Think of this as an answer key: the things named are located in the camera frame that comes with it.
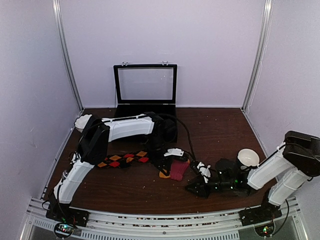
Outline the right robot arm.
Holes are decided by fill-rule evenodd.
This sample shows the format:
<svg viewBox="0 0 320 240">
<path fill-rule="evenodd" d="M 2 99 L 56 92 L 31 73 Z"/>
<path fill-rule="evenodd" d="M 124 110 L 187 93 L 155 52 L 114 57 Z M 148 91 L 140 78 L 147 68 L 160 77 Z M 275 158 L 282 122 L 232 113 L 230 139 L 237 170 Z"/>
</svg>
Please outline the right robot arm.
<svg viewBox="0 0 320 240">
<path fill-rule="evenodd" d="M 268 220 L 282 203 L 305 182 L 320 175 L 320 139 L 297 131 L 288 131 L 284 141 L 264 161 L 249 148 L 238 152 L 237 160 L 218 160 L 214 168 L 203 162 L 191 163 L 196 178 L 185 189 L 197 197 L 231 191 L 250 196 L 278 175 L 283 175 L 266 191 L 256 210 L 259 220 Z"/>
</svg>

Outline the black red orange argyle sock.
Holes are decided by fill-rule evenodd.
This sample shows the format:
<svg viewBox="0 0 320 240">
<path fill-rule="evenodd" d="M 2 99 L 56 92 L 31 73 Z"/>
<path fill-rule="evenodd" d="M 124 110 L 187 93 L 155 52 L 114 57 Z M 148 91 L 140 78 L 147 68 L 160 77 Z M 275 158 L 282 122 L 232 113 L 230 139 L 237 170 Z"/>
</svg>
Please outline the black red orange argyle sock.
<svg viewBox="0 0 320 240">
<path fill-rule="evenodd" d="M 126 154 L 110 154 L 97 165 L 99 168 L 128 168 L 134 162 L 147 163 L 149 161 L 149 156 L 146 151 L 136 151 Z"/>
</svg>

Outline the maroon purple striped sock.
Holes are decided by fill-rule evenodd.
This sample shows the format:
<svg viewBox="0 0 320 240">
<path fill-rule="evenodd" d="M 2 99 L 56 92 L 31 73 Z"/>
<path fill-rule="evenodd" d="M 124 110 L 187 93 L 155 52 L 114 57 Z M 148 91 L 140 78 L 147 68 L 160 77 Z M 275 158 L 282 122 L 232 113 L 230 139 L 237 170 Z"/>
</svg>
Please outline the maroon purple striped sock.
<svg viewBox="0 0 320 240">
<path fill-rule="evenodd" d="M 170 174 L 168 176 L 164 175 L 161 171 L 159 172 L 159 177 L 161 179 L 171 179 L 177 182 L 183 180 L 183 176 L 190 165 L 190 160 L 179 161 L 174 160 L 171 164 Z"/>
</svg>

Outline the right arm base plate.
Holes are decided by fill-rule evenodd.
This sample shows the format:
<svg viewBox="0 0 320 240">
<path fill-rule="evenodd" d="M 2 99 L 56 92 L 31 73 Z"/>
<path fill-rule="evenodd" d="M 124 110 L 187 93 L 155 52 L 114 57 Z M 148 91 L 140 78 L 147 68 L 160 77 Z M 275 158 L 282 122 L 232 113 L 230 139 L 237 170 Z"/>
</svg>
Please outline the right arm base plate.
<svg viewBox="0 0 320 240">
<path fill-rule="evenodd" d="M 268 222 L 275 218 L 280 218 L 283 215 L 280 209 L 263 208 L 262 206 L 246 208 L 241 210 L 238 214 L 242 226 Z"/>
</svg>

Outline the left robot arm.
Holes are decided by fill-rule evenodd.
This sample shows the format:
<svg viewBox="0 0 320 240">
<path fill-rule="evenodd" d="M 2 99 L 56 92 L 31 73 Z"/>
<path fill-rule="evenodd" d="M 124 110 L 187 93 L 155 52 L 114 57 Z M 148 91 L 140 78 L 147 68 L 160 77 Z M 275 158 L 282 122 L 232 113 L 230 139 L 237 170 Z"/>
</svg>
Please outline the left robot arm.
<svg viewBox="0 0 320 240">
<path fill-rule="evenodd" d="M 91 169 L 106 158 L 110 142 L 131 136 L 146 136 L 148 158 L 163 174 L 169 173 L 171 164 L 168 157 L 181 157 L 184 154 L 179 148 L 165 148 L 165 138 L 175 129 L 176 123 L 154 112 L 124 118 L 97 118 L 90 115 L 85 119 L 81 116 L 76 122 L 85 125 L 77 149 L 69 167 L 49 195 L 49 211 L 61 222 L 72 218 L 69 206 L 73 196 Z"/>
</svg>

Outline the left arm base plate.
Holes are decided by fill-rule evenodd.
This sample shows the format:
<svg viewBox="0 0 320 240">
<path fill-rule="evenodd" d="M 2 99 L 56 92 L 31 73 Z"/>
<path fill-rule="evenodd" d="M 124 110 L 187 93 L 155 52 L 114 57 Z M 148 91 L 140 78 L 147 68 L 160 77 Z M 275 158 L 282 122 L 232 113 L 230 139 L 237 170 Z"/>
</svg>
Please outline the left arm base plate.
<svg viewBox="0 0 320 240">
<path fill-rule="evenodd" d="M 68 208 L 61 211 L 59 208 L 50 209 L 46 212 L 46 217 L 57 222 L 67 223 L 72 226 L 86 227 L 90 213 L 85 210 Z"/>
</svg>

